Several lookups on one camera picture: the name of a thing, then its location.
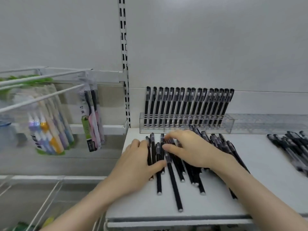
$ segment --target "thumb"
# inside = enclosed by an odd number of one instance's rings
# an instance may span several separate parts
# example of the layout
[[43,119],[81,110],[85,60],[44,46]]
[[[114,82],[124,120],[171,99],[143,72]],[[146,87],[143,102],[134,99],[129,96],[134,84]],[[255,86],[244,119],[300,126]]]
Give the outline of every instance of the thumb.
[[161,171],[163,167],[165,167],[166,165],[167,165],[167,161],[165,160],[160,160],[156,162],[155,164],[150,165],[149,168],[150,168],[151,175],[157,173],[158,171]]
[[187,153],[186,151],[184,150],[184,148],[182,147],[177,147],[173,144],[164,144],[163,146],[163,149],[170,152],[170,153],[173,153],[174,155],[177,155],[179,158],[185,160],[186,156],[187,156]]

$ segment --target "hand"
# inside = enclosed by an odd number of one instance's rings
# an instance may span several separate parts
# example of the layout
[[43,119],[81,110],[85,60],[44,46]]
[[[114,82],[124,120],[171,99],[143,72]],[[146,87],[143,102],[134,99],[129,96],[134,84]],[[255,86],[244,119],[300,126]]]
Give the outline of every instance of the hand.
[[134,139],[127,146],[110,175],[102,182],[113,190],[115,199],[140,190],[152,175],[167,165],[165,160],[160,160],[148,166],[147,158],[148,141]]
[[165,139],[170,138],[179,140],[183,148],[164,144],[163,149],[195,167],[212,169],[221,156],[228,156],[190,130],[176,130],[165,135]]

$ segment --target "person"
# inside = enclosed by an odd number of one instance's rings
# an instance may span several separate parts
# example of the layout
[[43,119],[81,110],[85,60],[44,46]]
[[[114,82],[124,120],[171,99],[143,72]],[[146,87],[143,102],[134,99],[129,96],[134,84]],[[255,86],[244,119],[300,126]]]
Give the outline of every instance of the person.
[[[236,159],[212,146],[190,130],[176,130],[165,139],[179,140],[183,148],[164,144],[171,152],[196,167],[214,171],[233,190],[261,230],[308,230],[308,223],[249,174]],[[161,160],[148,166],[148,142],[133,140],[110,175],[79,203],[58,217],[43,231],[90,230],[108,206],[118,198],[140,190],[149,178],[166,166]]]

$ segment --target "acrylic pen holder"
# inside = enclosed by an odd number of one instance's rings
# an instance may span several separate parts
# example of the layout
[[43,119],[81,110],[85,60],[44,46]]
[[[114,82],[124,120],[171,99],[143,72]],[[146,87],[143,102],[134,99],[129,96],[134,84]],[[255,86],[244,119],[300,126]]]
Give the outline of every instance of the acrylic pen holder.
[[226,114],[226,115],[145,115],[140,113],[141,134],[167,133],[171,130],[197,127],[207,133],[285,134],[308,132],[308,115]]

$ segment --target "person's right hand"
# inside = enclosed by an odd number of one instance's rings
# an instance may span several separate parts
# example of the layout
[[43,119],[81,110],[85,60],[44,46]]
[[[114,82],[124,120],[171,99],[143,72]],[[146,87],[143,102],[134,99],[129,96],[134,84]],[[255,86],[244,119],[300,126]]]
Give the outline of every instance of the person's right hand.
[[188,129],[172,131],[165,135],[165,139],[171,138],[177,139],[183,148],[173,144],[164,144],[163,149],[195,167],[212,168],[221,156],[228,156]]

